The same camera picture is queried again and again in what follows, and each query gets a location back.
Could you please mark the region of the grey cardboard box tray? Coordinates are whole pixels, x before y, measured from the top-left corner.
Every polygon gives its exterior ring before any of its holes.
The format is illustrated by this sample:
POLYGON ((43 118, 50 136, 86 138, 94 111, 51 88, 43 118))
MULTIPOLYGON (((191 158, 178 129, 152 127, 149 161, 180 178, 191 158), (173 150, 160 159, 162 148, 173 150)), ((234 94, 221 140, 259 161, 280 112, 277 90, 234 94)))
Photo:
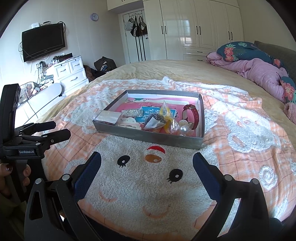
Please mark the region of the grey cardboard box tray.
POLYGON ((97 131, 137 141, 200 149, 205 135, 201 94, 126 90, 94 115, 97 131))

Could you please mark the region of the white wardrobe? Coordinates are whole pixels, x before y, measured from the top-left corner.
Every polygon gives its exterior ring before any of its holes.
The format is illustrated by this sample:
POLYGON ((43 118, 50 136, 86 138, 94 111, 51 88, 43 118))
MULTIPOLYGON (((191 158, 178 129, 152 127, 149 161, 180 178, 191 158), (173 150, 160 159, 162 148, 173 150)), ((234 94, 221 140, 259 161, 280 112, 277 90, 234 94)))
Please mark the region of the white wardrobe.
POLYGON ((137 61, 204 61, 218 47, 244 39, 237 1, 107 1, 107 9, 147 29, 135 38, 137 61))

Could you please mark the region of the cream hair claw clip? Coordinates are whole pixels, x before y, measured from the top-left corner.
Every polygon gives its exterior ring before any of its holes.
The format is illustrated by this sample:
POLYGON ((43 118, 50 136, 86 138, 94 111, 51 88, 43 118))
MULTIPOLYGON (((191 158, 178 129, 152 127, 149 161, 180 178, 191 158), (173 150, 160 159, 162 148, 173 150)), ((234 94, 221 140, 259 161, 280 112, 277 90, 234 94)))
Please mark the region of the cream hair claw clip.
POLYGON ((121 118, 118 125, 121 127, 124 127, 124 128, 131 128, 134 130, 141 130, 142 129, 140 123, 136 122, 136 120, 131 117, 121 118))

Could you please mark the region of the pink children's book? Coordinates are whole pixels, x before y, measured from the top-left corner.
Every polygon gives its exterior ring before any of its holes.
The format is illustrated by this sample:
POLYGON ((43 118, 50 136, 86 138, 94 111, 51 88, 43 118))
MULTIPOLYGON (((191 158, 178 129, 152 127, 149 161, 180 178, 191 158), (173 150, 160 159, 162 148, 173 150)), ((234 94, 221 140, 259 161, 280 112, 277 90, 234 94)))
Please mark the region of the pink children's book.
POLYGON ((157 98, 157 99, 137 99, 137 98, 128 98, 127 101, 117 108, 117 112, 121 113, 120 118, 118 119, 116 125, 119 126, 121 118, 134 118, 136 122, 140 123, 141 130, 143 130, 145 119, 151 113, 161 114, 166 124, 164 127, 158 130, 152 130, 149 132, 157 133, 166 133, 169 135, 179 135, 179 121, 182 119, 182 110, 183 107, 187 104, 193 104, 198 108, 197 103, 189 102, 184 98, 157 98))

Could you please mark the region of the purple wall clock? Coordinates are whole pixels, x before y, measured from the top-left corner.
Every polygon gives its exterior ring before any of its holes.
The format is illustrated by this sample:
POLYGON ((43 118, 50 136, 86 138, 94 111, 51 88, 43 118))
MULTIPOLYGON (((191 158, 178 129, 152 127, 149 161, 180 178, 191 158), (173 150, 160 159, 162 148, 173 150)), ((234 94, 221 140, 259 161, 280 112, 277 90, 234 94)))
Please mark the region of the purple wall clock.
POLYGON ((96 21, 98 21, 99 16, 98 16, 97 13, 92 13, 92 14, 90 15, 90 18, 91 18, 92 21, 96 22, 96 21))

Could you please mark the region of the black bag on floor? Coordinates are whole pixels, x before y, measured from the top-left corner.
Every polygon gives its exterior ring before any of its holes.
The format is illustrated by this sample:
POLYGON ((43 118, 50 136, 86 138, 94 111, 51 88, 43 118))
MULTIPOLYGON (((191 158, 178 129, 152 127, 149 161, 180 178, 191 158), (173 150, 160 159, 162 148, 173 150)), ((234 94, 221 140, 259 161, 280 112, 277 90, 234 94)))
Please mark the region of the black bag on floor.
POLYGON ((100 59, 94 62, 94 66, 98 71, 109 72, 117 68, 113 59, 102 56, 100 59))

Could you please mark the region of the dark red wrist watch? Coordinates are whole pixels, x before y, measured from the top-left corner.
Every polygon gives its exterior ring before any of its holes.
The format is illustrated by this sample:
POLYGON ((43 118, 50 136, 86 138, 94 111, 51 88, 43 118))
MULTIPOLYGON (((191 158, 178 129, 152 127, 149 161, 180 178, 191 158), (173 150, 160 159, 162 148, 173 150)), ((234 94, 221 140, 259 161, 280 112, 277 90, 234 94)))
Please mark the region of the dark red wrist watch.
POLYGON ((199 112, 195 105, 187 104, 182 110, 182 120, 186 120, 191 130, 195 130, 199 124, 199 112))

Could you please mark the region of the floral dark blue pillow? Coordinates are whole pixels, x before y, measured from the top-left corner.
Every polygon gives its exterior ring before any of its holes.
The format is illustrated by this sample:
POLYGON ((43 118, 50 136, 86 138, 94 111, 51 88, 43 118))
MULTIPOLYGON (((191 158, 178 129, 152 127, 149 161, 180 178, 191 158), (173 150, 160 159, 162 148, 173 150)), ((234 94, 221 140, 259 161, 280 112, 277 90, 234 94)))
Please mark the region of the floral dark blue pillow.
MULTIPOLYGON (((223 60, 227 62, 236 62, 238 60, 252 60, 254 58, 259 58, 278 68, 285 68, 282 61, 270 56, 264 51, 261 51, 250 42, 230 42, 217 49, 216 53, 222 56, 223 60)), ((293 79, 290 78, 289 73, 287 77, 283 76, 280 79, 280 84, 284 88, 284 103, 295 103, 295 83, 293 79)))

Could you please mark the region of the beige bed cover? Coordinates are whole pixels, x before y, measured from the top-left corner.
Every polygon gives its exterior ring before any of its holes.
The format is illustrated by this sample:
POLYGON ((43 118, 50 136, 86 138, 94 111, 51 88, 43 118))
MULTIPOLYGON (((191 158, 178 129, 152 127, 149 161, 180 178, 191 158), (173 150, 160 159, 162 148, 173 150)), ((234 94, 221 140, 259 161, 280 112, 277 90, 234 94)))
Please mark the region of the beige bed cover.
POLYGON ((67 96, 65 99, 58 102, 58 104, 54 107, 49 109, 38 119, 38 121, 43 122, 55 117, 74 98, 85 93, 88 89, 104 80, 161 80, 165 76, 174 81, 201 82, 205 84, 234 86, 247 91, 251 97, 262 98, 263 110, 274 122, 284 128, 290 141, 295 146, 295 124, 292 123, 283 112, 284 104, 281 101, 271 96, 254 82, 245 79, 234 72, 213 66, 206 62, 198 61, 155 60, 123 65, 99 78, 96 78, 81 89, 73 92, 71 95, 67 96))

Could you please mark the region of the dark bead necklace bag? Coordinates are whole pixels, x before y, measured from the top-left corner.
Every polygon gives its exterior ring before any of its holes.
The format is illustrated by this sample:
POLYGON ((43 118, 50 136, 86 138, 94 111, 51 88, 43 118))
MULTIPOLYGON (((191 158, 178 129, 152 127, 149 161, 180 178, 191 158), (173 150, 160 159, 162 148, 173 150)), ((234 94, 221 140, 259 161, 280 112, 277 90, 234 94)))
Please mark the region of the dark bead necklace bag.
POLYGON ((166 124, 166 121, 161 114, 151 113, 145 119, 143 130, 145 130, 145 131, 158 130, 158 129, 164 127, 165 124, 166 124))

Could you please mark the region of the earrings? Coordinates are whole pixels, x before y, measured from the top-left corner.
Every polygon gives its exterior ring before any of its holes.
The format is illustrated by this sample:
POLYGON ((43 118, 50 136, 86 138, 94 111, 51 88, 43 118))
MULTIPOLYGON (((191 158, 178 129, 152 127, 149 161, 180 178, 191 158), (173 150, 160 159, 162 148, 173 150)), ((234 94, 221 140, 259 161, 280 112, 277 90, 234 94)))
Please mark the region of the earrings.
POLYGON ((119 112, 102 110, 96 115, 94 120, 98 122, 110 123, 115 125, 118 119, 120 118, 120 116, 121 116, 121 113, 119 112))

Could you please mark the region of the bags hanging on door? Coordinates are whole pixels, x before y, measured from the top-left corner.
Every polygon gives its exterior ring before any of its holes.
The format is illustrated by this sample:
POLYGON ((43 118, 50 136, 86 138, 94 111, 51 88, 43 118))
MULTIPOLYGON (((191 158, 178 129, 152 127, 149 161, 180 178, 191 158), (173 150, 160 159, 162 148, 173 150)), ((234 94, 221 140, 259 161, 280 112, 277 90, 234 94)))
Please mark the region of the bags hanging on door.
POLYGON ((125 30, 129 31, 133 37, 141 37, 148 35, 147 25, 142 16, 130 18, 125 23, 125 30))

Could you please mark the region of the wall mounted television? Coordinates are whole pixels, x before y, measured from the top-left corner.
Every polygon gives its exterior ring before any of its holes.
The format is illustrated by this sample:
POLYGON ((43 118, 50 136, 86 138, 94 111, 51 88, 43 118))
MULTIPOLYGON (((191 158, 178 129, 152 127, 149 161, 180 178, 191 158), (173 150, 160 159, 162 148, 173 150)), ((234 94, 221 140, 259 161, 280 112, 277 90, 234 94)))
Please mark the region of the wall mounted television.
POLYGON ((22 32, 23 61, 32 61, 66 47, 64 32, 62 22, 22 32))

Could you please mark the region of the orange white plush blanket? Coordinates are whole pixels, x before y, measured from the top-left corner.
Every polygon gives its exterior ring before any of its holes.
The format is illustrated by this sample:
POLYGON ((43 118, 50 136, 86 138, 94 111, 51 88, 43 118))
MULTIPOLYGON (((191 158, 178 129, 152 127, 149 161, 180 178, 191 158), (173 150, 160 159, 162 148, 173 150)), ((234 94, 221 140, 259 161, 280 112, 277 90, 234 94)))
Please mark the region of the orange white plush blanket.
POLYGON ((49 180, 72 173, 93 152, 102 165, 81 209, 100 224, 138 240, 190 240, 215 206, 198 175, 194 150, 96 131, 93 116, 128 89, 190 91, 203 98, 201 153, 239 181, 259 180, 268 214, 286 219, 295 207, 295 150, 285 130, 263 111, 262 99, 227 85, 162 80, 91 84, 55 116, 71 138, 52 146, 42 165, 49 180))

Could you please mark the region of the white drawer chest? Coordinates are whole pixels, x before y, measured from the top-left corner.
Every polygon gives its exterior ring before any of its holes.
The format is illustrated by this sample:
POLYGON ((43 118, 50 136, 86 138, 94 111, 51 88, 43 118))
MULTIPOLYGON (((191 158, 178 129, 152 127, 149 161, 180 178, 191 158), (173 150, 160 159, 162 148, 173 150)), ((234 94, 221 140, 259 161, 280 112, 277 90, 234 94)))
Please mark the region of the white drawer chest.
POLYGON ((55 83, 62 86, 62 96, 67 97, 89 83, 81 56, 54 64, 46 70, 55 83))

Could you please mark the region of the pearl hair clip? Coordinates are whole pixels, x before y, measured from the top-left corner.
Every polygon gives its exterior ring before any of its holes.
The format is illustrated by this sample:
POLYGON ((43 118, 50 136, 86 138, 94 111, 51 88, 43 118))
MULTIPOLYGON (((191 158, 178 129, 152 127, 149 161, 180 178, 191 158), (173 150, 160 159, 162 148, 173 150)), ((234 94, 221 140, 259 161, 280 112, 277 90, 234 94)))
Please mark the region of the pearl hair clip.
POLYGON ((192 127, 194 125, 193 122, 187 121, 187 120, 180 120, 179 121, 179 129, 178 134, 180 136, 188 136, 192 133, 192 127))

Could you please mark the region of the pink knitted blanket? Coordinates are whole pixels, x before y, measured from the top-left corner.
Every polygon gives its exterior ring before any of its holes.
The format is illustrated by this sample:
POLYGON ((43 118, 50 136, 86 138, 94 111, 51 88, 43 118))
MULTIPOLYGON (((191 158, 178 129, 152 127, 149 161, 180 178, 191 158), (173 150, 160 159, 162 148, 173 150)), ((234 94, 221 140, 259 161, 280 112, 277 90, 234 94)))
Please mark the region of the pink knitted blanket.
POLYGON ((292 102, 288 102, 284 105, 283 109, 285 115, 288 117, 288 119, 296 124, 296 104, 292 102))

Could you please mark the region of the grey headboard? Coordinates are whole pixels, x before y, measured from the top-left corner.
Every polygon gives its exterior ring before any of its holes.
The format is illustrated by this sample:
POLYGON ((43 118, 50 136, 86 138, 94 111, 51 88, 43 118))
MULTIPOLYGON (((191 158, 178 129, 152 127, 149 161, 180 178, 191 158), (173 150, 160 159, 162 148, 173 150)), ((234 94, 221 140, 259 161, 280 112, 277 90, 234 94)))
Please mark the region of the grey headboard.
POLYGON ((259 41, 254 41, 254 44, 261 51, 264 51, 270 56, 282 61, 286 71, 289 73, 290 78, 295 81, 296 51, 278 45, 267 44, 259 41))

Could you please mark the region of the pink quilt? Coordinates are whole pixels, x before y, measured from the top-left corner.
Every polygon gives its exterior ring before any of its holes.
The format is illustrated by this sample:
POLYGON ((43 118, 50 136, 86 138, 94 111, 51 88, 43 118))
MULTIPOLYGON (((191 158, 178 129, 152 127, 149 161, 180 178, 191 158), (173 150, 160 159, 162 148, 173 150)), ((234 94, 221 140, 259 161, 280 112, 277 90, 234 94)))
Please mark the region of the pink quilt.
POLYGON ((276 99, 285 102, 284 88, 280 84, 280 79, 283 76, 288 76, 285 68, 278 68, 259 58, 227 62, 216 52, 209 53, 206 61, 214 66, 237 73, 262 87, 276 99))

